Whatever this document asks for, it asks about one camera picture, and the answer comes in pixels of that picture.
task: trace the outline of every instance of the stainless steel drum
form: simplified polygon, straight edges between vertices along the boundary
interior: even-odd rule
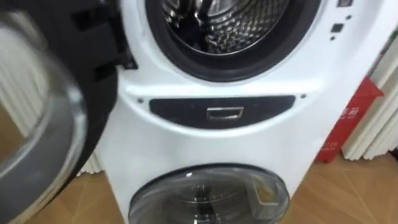
[[[194,51],[229,55],[264,38],[289,0],[164,0],[165,20],[175,37]]]

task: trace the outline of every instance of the open door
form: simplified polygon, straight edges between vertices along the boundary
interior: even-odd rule
[[[24,223],[93,152],[116,101],[118,18],[100,1],[0,0],[0,223]]]

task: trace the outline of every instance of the button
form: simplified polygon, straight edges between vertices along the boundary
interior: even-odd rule
[[[350,7],[353,5],[354,0],[339,0],[337,7]]]
[[[344,24],[334,24],[330,32],[334,33],[341,32],[343,30],[343,26]]]

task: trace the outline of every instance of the black control panel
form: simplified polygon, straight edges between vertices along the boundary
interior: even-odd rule
[[[153,99],[152,113],[183,126],[228,129],[256,124],[290,109],[294,96]]]

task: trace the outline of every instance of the door glass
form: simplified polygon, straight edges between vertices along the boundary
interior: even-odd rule
[[[84,101],[28,17],[0,12],[0,223],[23,223],[74,168],[86,134]]]
[[[131,203],[130,224],[274,223],[289,195],[266,170],[195,169],[148,186]]]
[[[207,55],[229,55],[265,37],[289,0],[163,0],[165,20],[179,42]]]

